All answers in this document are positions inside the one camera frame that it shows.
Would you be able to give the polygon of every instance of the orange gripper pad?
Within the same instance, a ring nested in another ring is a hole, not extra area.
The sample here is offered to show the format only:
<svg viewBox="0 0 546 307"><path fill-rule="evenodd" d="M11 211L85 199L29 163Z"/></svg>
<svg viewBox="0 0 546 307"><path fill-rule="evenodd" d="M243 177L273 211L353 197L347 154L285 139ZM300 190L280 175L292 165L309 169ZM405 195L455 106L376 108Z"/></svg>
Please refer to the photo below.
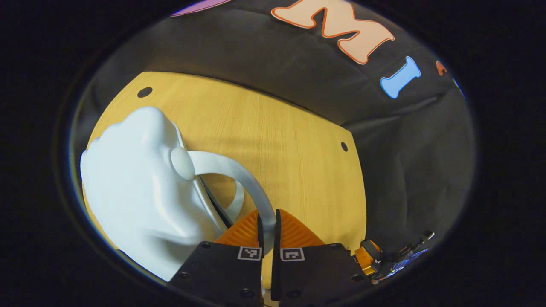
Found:
<svg viewBox="0 0 546 307"><path fill-rule="evenodd" d="M316 234L290 213L279 209L281 213L281 244L282 249L324 245Z"/></svg>
<svg viewBox="0 0 546 307"><path fill-rule="evenodd" d="M258 210L253 210L235 225L229 227L226 232L216 239L215 243L260 247L258 242Z"/></svg>

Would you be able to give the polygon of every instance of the wooden board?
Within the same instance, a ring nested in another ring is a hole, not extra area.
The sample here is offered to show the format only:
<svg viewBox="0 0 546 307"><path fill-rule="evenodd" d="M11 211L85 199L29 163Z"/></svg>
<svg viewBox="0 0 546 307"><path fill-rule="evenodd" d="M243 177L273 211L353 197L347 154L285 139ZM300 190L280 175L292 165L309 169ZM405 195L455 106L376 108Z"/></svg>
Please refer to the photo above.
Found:
<svg viewBox="0 0 546 307"><path fill-rule="evenodd" d="M152 92L137 97L145 87L151 87ZM240 162L261 183L274 208L297 217L326 243L339 242L354 251L365 238L364 183L349 131L286 102L227 82L143 72L106 108L90 142L108 126L146 105L158 107L178 125L188 149L210 151ZM346 152L342 142L347 145ZM206 175L204 179L222 205L231 202L235 194L231 178ZM239 217L254 208L245 193ZM267 288L271 254L263 265Z"/></svg>

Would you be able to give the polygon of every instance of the white ceramic object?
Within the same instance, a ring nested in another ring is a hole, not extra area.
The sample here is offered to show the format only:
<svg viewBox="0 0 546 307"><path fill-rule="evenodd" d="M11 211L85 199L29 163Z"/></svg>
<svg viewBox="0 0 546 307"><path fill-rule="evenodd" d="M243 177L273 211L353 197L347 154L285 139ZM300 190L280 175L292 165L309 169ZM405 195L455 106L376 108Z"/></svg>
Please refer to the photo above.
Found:
<svg viewBox="0 0 546 307"><path fill-rule="evenodd" d="M234 220L241 209L242 184L264 231L274 230L275 212L254 176L230 158L186 150L178 127L155 107L108 127L84 151L80 165L88 204L105 234L163 280L172 278L199 242L214 241L226 230L196 175L234 178L237 192L228 216Z"/></svg>

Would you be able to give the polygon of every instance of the black background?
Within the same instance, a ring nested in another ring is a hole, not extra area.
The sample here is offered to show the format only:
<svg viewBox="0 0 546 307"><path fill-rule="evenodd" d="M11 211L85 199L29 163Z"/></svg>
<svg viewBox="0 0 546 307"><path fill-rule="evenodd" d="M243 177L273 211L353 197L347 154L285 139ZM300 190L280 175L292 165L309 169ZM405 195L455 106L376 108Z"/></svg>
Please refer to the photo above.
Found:
<svg viewBox="0 0 546 307"><path fill-rule="evenodd" d="M366 4L413 27L447 59L474 106L481 148L477 184L458 228L437 254L366 305L540 305L546 292L543 1ZM112 269L72 226L57 192L53 157L60 149L53 142L57 112L79 73L181 5L2 2L4 305L173 303Z"/></svg>

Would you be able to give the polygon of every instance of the orange letter m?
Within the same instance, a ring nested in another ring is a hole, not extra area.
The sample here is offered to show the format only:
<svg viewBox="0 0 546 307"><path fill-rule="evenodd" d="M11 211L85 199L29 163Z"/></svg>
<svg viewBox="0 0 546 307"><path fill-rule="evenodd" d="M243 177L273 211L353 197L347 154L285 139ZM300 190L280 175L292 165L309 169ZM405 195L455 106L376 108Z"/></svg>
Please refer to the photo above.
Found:
<svg viewBox="0 0 546 307"><path fill-rule="evenodd" d="M344 0L299 0L288 8L274 8L272 15L305 29L314 28L314 16L324 10L322 36L331 38L356 32L351 38L340 39L337 46L356 63L366 64L368 56L394 35L378 22L354 18L353 6Z"/></svg>

